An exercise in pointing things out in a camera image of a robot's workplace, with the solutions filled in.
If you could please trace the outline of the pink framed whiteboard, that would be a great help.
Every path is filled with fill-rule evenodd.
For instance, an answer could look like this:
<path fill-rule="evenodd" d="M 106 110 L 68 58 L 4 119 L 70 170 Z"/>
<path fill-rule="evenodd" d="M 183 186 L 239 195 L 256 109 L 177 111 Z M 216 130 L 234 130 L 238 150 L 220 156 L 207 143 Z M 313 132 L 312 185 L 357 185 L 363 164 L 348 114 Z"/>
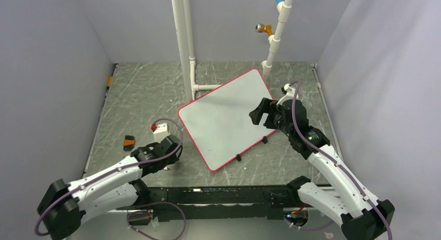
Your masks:
<path fill-rule="evenodd" d="M 179 108 L 178 117 L 210 171 L 275 132 L 249 117 L 263 98 L 273 96 L 261 72 L 252 68 Z"/>

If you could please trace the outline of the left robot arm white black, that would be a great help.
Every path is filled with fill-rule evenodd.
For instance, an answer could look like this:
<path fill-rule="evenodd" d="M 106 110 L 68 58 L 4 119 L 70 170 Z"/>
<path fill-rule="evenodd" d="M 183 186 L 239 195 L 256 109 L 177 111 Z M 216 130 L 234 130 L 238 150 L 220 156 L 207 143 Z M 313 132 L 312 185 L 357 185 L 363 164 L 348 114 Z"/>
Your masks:
<path fill-rule="evenodd" d="M 65 183 L 58 179 L 49 186 L 37 212 L 36 235 L 65 239 L 81 224 L 113 209 L 141 209 L 152 201 L 142 178 L 179 160 L 179 138 L 169 135 L 161 142 L 139 147 L 116 164 L 89 177 Z M 39 230 L 44 224 L 46 232 Z"/>

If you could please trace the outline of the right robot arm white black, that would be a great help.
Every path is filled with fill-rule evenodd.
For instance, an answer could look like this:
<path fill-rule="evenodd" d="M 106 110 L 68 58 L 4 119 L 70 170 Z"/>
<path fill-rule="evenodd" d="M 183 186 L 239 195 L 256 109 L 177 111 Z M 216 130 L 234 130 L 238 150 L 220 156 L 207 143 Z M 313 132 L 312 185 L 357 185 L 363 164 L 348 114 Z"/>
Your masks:
<path fill-rule="evenodd" d="M 263 98 L 249 113 L 252 123 L 258 125 L 265 113 L 264 127 L 287 136 L 291 147 L 319 170 L 338 194 L 332 196 L 300 176 L 287 184 L 289 204 L 303 203 L 318 209 L 341 228 L 346 239 L 376 239 L 383 233 L 392 238 L 390 223 L 395 207 L 387 199 L 378 199 L 353 175 L 324 133 L 309 124 L 300 100 Z"/>

